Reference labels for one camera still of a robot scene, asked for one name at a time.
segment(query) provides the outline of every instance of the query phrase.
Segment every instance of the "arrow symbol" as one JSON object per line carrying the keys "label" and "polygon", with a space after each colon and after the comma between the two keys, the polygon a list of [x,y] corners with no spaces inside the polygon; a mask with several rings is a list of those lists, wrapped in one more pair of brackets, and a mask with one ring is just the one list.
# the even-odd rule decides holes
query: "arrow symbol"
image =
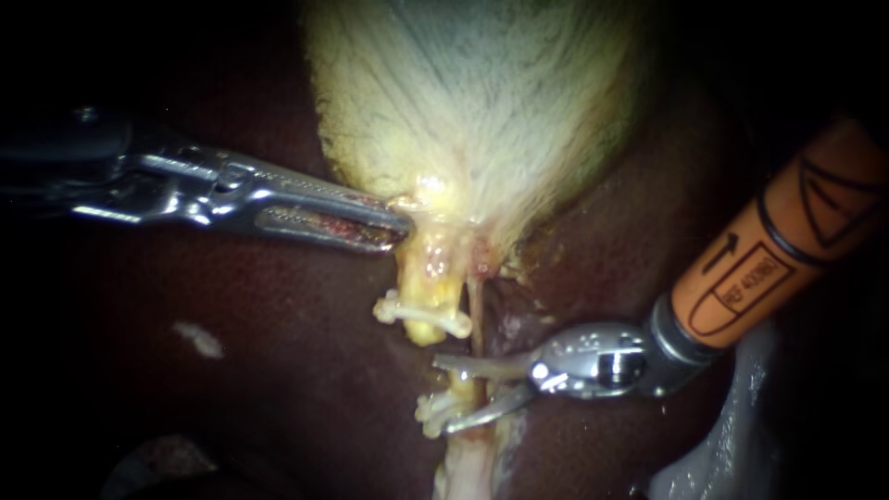
{"label": "arrow symbol", "polygon": [[730,232],[728,234],[728,241],[725,242],[725,246],[723,246],[720,251],[715,256],[713,256],[713,258],[711,258],[709,262],[707,262],[707,265],[704,266],[704,272],[702,272],[701,274],[707,274],[707,272],[713,269],[713,266],[716,266],[716,263],[722,260],[722,258],[726,254],[734,255],[734,249],[735,247],[737,247],[737,245],[738,235]]}

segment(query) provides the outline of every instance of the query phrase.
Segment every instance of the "orange instrument shaft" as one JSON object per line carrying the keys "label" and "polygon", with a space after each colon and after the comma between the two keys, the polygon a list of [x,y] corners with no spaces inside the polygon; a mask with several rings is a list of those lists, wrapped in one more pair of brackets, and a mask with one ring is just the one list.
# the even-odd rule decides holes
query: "orange instrument shaft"
{"label": "orange instrument shaft", "polygon": [[889,154],[853,119],[806,145],[670,291],[684,332],[738,341],[887,217]]}

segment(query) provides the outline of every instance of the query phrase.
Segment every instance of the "metal jaw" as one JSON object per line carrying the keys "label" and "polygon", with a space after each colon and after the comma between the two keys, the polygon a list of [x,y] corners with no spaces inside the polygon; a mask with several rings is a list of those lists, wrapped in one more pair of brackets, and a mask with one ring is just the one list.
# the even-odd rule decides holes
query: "metal jaw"
{"label": "metal jaw", "polygon": [[564,330],[524,355],[481,359],[435,356],[432,365],[493,381],[519,381],[495,394],[489,405],[451,419],[454,433],[494,421],[530,403],[538,394],[598,399],[626,394],[645,371],[645,339],[622,323],[591,323]]}
{"label": "metal jaw", "polygon": [[130,224],[187,220],[351,251],[384,253],[407,237],[408,216],[368,194],[157,129],[134,134],[124,172],[78,214]]}

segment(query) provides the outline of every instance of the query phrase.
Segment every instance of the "white tissue fragment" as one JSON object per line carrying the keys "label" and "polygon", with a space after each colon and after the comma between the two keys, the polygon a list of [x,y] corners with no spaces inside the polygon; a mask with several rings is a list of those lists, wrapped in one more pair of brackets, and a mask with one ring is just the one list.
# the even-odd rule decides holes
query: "white tissue fragment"
{"label": "white tissue fragment", "polygon": [[222,359],[222,344],[209,331],[195,323],[176,321],[173,323],[173,331],[183,339],[191,341],[197,354],[211,359]]}

